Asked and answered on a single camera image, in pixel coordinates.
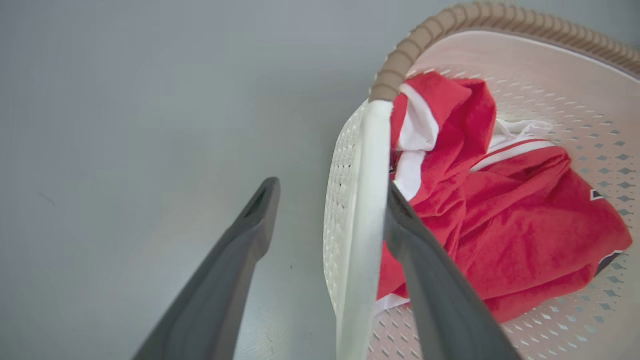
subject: gray surface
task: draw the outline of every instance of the gray surface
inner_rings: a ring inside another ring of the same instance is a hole
[[[335,357],[333,144],[444,3],[0,0],[0,359],[130,358],[267,176],[236,359]],[[533,7],[640,44],[636,0],[569,3]]]

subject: floor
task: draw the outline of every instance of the floor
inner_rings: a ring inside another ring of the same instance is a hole
[[[333,144],[450,1],[0,3],[0,358],[130,359],[268,176],[237,360],[331,359]],[[517,1],[640,47],[635,0]]]

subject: white stripe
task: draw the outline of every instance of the white stripe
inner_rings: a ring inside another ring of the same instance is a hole
[[[405,200],[411,201],[422,186],[422,163],[424,151],[403,151],[398,160],[394,184]]]
[[[429,108],[429,104],[410,85],[400,85],[400,92],[408,98],[404,123],[400,129],[397,150],[432,151],[440,132],[440,126]]]
[[[511,145],[514,145],[514,144],[517,144],[519,142],[525,142],[525,141],[529,141],[529,140],[545,140],[545,141],[547,141],[546,139],[539,138],[537,136],[526,136],[525,135],[525,136],[523,136],[521,138],[515,138],[515,139],[512,139],[512,140],[508,140],[508,141],[499,143],[497,145],[491,146],[491,147],[489,147],[489,150],[486,153],[487,154],[491,154],[491,153],[494,153],[494,152],[496,152],[498,150],[502,150],[502,149],[504,149],[506,147],[509,147]]]
[[[384,310],[393,309],[396,306],[404,305],[410,302],[410,299],[399,297],[396,294],[389,294],[382,299],[376,301],[373,305],[373,317],[375,318],[381,314]]]
[[[544,149],[546,147],[555,146],[554,144],[548,141],[538,141],[538,142],[529,142],[524,143],[522,145],[516,146],[512,149],[499,152],[496,155],[491,155],[485,158],[483,161],[477,163],[474,167],[471,168],[471,172],[476,172],[478,170],[482,170],[489,165],[493,165],[495,163],[499,163],[500,161],[504,161],[507,159],[515,158],[516,156],[526,154],[527,152],[531,152],[533,150]]]

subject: basket handle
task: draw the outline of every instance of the basket handle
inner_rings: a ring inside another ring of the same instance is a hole
[[[459,4],[418,25],[387,56],[371,87],[369,102],[393,101],[415,61],[437,41],[471,30],[494,31],[564,47],[640,76],[640,54],[584,26],[517,6],[493,3]]]

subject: fabric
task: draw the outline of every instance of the fabric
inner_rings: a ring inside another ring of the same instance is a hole
[[[394,102],[394,182],[494,317],[505,322],[585,287],[632,242],[616,210],[544,140],[550,125],[496,121],[480,80],[409,79]],[[407,299],[383,248],[377,306]]]

